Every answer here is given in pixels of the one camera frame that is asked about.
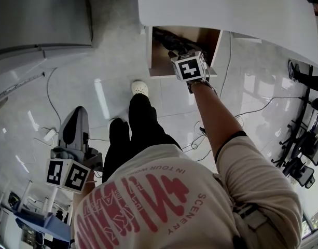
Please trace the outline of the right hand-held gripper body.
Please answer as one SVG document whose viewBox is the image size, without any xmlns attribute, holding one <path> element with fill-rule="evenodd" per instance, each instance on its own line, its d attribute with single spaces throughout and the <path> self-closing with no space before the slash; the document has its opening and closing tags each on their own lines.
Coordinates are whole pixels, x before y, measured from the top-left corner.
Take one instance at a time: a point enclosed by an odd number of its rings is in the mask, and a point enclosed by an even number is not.
<svg viewBox="0 0 318 249">
<path fill-rule="evenodd" d="M 177 56 L 173 51 L 168 53 L 175 75 L 180 81 L 202 79 L 208 71 L 208 66 L 201 51 L 190 52 Z"/>
</svg>

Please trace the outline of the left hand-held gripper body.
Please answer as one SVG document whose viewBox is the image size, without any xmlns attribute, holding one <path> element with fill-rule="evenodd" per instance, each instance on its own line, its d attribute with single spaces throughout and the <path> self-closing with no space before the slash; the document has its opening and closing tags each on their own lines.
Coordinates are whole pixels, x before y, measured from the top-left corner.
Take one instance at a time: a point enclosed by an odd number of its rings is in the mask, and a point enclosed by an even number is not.
<svg viewBox="0 0 318 249">
<path fill-rule="evenodd" d="M 103 171 L 103 156 L 94 148 L 87 152 L 55 147 L 47 160 L 46 184 L 74 193 L 82 193 L 90 172 Z"/>
</svg>

